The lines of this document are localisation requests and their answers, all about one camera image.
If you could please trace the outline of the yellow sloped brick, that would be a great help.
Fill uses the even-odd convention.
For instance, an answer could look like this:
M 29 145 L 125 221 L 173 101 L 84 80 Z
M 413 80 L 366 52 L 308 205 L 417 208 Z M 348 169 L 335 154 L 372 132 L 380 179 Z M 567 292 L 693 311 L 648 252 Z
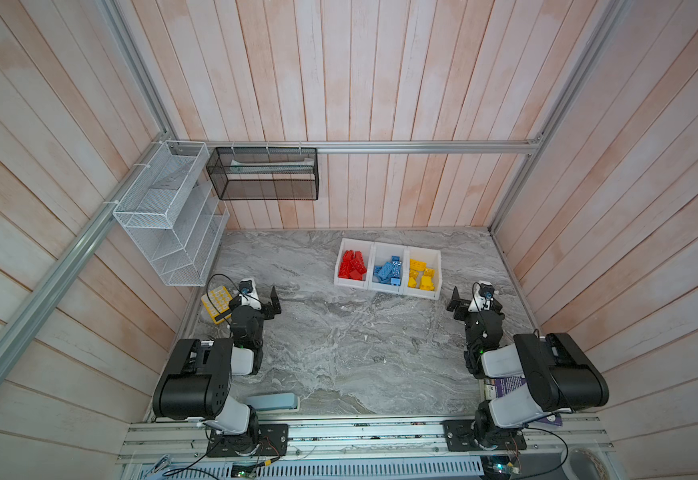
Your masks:
M 408 280 L 408 287 L 409 288 L 417 288 L 418 287 L 418 274 L 419 274 L 419 272 L 416 270 L 411 270 L 409 272 L 409 280 Z

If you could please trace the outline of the yellow long brick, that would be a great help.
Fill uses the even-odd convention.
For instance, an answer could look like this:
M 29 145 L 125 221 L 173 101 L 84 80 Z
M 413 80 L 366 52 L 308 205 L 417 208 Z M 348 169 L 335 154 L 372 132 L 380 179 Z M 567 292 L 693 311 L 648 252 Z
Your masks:
M 423 261 L 413 260 L 409 261 L 410 269 L 413 271 L 423 272 L 427 268 L 427 264 Z

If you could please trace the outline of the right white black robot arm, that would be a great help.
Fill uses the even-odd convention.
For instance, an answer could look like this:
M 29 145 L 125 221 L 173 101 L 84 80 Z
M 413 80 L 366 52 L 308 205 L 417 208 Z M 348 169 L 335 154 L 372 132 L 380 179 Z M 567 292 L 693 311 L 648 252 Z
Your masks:
M 514 390 L 482 401 L 472 420 L 443 422 L 450 451 L 523 448 L 522 430 L 528 424 L 608 402 L 606 380 L 569 334 L 521 333 L 500 344 L 505 315 L 492 284 L 474 283 L 468 299 L 454 289 L 447 310 L 464 323 L 469 373 L 478 380 L 524 380 Z

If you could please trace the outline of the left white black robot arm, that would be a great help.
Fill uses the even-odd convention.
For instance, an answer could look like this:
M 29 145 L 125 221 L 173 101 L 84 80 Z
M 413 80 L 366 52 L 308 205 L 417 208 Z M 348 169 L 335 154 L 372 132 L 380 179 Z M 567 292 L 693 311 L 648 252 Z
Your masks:
M 288 428 L 262 425 L 256 408 L 231 394 L 235 377 L 259 372 L 264 323 L 281 313 L 275 289 L 263 301 L 253 280 L 242 281 L 222 313 L 231 320 L 228 338 L 182 339 L 174 346 L 153 395 L 154 415 L 199 424 L 207 433 L 210 458 L 282 457 Z

